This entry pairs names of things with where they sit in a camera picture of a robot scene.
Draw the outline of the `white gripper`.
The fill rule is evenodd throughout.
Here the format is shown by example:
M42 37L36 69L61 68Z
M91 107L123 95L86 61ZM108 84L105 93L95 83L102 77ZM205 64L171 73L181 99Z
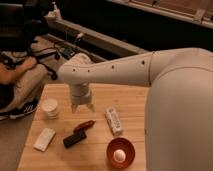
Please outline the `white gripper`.
M88 83L70 85L72 113L76 113L78 105L87 105L88 109L95 112L92 102L92 92Z

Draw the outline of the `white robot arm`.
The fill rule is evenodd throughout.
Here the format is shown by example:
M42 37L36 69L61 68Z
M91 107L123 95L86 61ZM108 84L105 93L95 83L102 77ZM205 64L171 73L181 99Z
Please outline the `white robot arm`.
M58 75L76 104L91 97L91 83L147 87L147 171L213 171L213 52L180 48L100 63L78 53Z

